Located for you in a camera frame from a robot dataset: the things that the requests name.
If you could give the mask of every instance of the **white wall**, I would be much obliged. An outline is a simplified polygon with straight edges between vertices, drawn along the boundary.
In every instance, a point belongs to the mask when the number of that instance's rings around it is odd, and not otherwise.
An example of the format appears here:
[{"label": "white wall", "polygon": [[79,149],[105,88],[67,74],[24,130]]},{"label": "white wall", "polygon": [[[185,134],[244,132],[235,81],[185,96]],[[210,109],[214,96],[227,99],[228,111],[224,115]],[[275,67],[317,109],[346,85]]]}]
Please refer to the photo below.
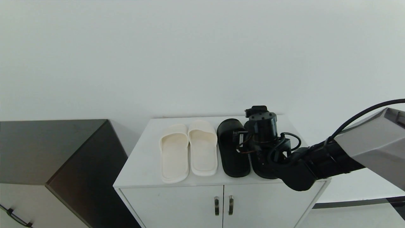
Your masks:
[{"label": "white wall", "polygon": [[0,120],[109,118],[130,153],[151,117],[267,105],[317,143],[358,111],[404,97],[404,7],[2,1]]}]

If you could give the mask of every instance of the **cabinet door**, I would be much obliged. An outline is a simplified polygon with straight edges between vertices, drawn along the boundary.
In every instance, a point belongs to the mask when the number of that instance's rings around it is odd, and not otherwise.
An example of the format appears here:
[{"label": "cabinet door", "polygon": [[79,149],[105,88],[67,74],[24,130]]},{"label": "cabinet door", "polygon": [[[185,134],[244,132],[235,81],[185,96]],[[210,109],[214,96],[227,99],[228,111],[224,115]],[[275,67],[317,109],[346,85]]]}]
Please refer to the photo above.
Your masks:
[{"label": "cabinet door", "polygon": [[[32,222],[35,228],[88,228],[45,186],[0,184],[0,204],[13,208],[24,222]],[[2,228],[22,228],[6,213],[1,214]]]},{"label": "cabinet door", "polygon": [[[224,228],[293,228],[324,182],[315,182],[308,191],[294,191],[283,183],[225,185]],[[230,196],[233,214],[230,215]]]},{"label": "cabinet door", "polygon": [[[224,186],[121,189],[146,228],[221,228]],[[219,215],[215,215],[218,197]]]}]

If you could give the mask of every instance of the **slide sandal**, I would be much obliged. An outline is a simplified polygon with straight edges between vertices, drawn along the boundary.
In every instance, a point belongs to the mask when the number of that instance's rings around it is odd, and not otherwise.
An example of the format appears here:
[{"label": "slide sandal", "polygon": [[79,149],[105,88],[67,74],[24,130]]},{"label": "slide sandal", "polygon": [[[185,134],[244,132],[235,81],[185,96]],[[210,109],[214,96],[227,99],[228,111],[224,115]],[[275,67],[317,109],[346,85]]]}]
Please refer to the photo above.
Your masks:
[{"label": "slide sandal", "polygon": [[191,170],[197,176],[212,176],[217,172],[217,134],[212,125],[196,120],[188,129]]},{"label": "slide sandal", "polygon": [[184,180],[190,171],[187,127],[176,124],[165,129],[159,147],[162,181],[171,184]]},{"label": "slide sandal", "polygon": [[236,151],[239,141],[233,141],[233,131],[245,131],[237,119],[224,120],[217,129],[222,167],[230,177],[247,176],[250,173],[249,157],[248,154],[241,154]]},{"label": "slide sandal", "polygon": [[[245,129],[249,129],[252,127],[251,122],[248,120],[245,125],[244,128]],[[258,155],[256,153],[250,153],[250,161],[252,162],[252,168],[253,171],[260,176],[261,178],[265,178],[265,179],[277,179],[277,177],[274,174],[274,170],[273,168],[269,165],[266,164],[265,162],[259,162],[259,160],[263,161],[266,160],[267,157],[265,157],[263,154],[262,155]]]}]

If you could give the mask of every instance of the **cabinet handle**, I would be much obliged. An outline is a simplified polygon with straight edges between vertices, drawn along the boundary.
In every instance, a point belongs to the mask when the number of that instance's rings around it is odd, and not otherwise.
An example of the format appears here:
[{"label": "cabinet handle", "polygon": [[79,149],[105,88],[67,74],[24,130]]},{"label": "cabinet handle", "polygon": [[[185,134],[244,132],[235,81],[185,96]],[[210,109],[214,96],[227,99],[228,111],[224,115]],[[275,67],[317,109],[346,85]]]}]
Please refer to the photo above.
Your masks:
[{"label": "cabinet handle", "polygon": [[214,198],[214,203],[215,203],[215,216],[220,215],[220,198],[216,196]]},{"label": "cabinet handle", "polygon": [[233,196],[229,196],[229,215],[233,215]]},{"label": "cabinet handle", "polygon": [[20,219],[19,217],[17,217],[15,214],[13,214],[14,209],[9,208],[6,209],[3,205],[0,204],[0,208],[3,209],[4,211],[6,211],[7,215],[10,216],[14,221],[18,222],[19,224],[21,224],[24,227],[31,227],[32,228],[32,222],[24,222],[22,219]]}]

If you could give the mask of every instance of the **floor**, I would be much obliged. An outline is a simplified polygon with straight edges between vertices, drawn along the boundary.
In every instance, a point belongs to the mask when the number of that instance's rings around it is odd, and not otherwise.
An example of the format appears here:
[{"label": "floor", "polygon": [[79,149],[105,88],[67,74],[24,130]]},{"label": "floor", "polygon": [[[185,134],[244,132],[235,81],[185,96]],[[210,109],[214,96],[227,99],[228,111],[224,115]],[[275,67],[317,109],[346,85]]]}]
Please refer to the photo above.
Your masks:
[{"label": "floor", "polygon": [[404,198],[318,204],[299,228],[404,228]]}]

